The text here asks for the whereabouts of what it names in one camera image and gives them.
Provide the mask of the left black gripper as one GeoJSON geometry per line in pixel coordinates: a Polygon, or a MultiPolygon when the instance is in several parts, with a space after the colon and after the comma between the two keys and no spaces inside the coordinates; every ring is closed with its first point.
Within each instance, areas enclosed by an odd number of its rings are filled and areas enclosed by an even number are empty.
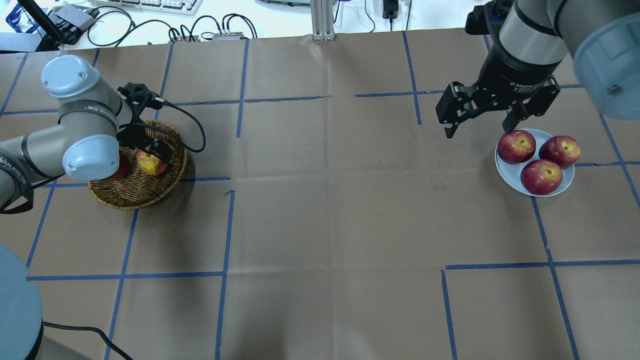
{"type": "Polygon", "coordinates": [[[119,145],[131,149],[145,148],[145,153],[157,157],[162,163],[169,164],[172,148],[166,142],[154,142],[154,139],[147,134],[147,124],[141,119],[145,109],[162,109],[164,100],[142,83],[128,83],[116,90],[131,111],[131,115],[126,115],[124,123],[119,126],[116,135],[119,145]]]}

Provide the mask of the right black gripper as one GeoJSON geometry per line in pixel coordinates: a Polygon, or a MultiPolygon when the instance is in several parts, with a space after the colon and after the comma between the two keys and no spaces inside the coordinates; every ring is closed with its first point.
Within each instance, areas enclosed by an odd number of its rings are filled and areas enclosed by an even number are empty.
{"type": "Polygon", "coordinates": [[[553,76],[559,64],[528,63],[493,45],[476,82],[466,86],[452,81],[438,101],[435,112],[446,138],[452,139],[464,121],[486,112],[508,111],[502,121],[505,134],[531,116],[544,116],[560,93],[553,76]]]}

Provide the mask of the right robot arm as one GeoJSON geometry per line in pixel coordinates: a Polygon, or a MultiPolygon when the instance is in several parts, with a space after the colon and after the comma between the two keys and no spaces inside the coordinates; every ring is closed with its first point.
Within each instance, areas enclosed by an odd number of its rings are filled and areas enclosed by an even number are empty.
{"type": "Polygon", "coordinates": [[[503,132],[546,114],[566,57],[574,76],[604,116],[639,119],[637,0],[490,0],[467,15],[465,32],[492,41],[471,86],[451,82],[435,112],[448,139],[486,112],[507,111],[503,132]]]}

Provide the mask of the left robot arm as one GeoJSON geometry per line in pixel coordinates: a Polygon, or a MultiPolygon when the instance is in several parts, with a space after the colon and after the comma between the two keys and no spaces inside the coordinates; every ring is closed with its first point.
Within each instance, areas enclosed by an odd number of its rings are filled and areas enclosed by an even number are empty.
{"type": "Polygon", "coordinates": [[[41,73],[58,100],[57,124],[1,142],[0,205],[4,215],[34,207],[36,188],[67,175],[80,181],[108,178],[120,166],[120,148],[169,161],[173,150],[147,134],[144,109],[165,104],[145,84],[113,88],[84,58],[62,55],[41,73]]]}

